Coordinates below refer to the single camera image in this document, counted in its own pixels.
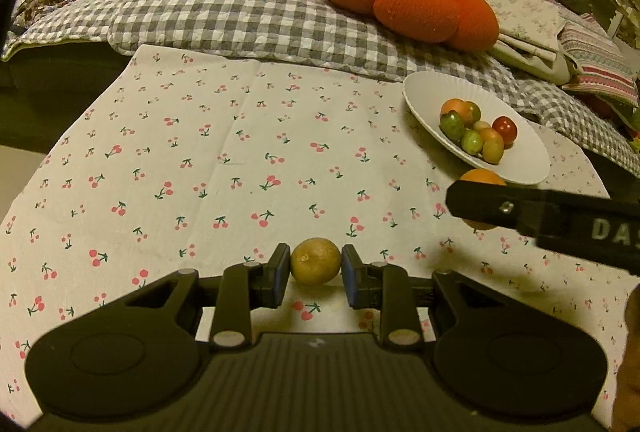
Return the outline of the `person's right hand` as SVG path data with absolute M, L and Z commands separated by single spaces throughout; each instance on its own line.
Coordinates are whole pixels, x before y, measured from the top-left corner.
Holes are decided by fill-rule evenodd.
M 639 287 L 629 295 L 625 309 L 627 339 L 617 374 L 611 431 L 638 431 L 640 424 Z

